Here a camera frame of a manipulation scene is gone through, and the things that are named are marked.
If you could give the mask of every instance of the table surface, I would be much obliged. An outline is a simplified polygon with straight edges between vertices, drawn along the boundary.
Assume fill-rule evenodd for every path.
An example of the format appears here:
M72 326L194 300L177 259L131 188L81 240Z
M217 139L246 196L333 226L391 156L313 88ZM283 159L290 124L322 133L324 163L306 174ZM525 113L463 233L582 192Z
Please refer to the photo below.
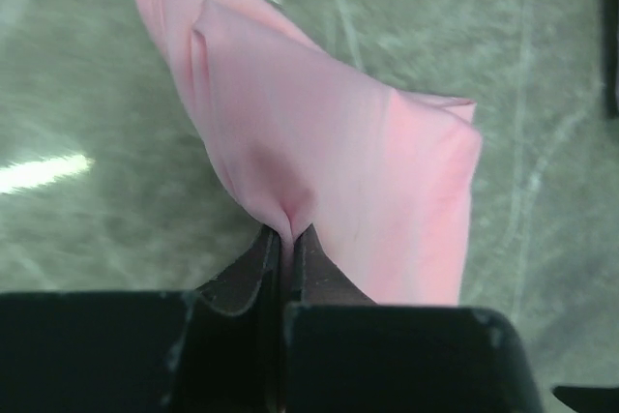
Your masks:
M463 303L512 318L548 412L568 411L553 383L619 384L599 0L276 1L338 59L478 102ZM0 290L189 288L257 230L133 0L0 0L0 115Z

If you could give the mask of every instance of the crumpled cloth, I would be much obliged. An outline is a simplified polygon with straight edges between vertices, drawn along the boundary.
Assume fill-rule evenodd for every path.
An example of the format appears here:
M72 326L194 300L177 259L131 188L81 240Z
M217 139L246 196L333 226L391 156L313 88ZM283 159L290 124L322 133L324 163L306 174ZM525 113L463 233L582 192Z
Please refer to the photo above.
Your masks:
M135 0L222 184L286 255L311 224L379 304L456 305L474 103L339 62L265 0Z

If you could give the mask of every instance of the cloth fold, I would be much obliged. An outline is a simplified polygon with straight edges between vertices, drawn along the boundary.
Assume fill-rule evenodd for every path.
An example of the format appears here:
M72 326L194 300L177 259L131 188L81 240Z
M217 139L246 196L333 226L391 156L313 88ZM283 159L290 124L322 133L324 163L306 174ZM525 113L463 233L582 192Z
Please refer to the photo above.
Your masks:
M313 223L375 302L457 303L473 102L382 84L265 0L135 3L223 186L284 253Z

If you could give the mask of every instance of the gray marble countertop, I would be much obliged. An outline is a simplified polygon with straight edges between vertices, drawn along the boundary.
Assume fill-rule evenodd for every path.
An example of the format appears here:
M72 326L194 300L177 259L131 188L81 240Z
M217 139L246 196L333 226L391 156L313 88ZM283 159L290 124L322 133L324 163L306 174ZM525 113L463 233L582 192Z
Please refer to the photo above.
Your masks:
M478 102L463 303L512 318L548 412L555 382L619 384L599 0L272 1L391 85ZM0 0L0 290L192 287L256 228L133 0Z

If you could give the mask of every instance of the black object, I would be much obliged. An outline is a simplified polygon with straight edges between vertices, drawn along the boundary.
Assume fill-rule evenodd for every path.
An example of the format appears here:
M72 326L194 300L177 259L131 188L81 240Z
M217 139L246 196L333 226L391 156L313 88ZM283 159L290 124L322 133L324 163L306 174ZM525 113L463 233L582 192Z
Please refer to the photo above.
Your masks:
M264 226L196 291L0 296L0 411L542 411L499 313L374 305L312 227L280 249Z
M619 116L617 74L619 69L618 28L619 0L601 0L602 13L602 71L604 74L604 106L608 118Z
M619 387L557 386L552 393L577 413L617 413Z

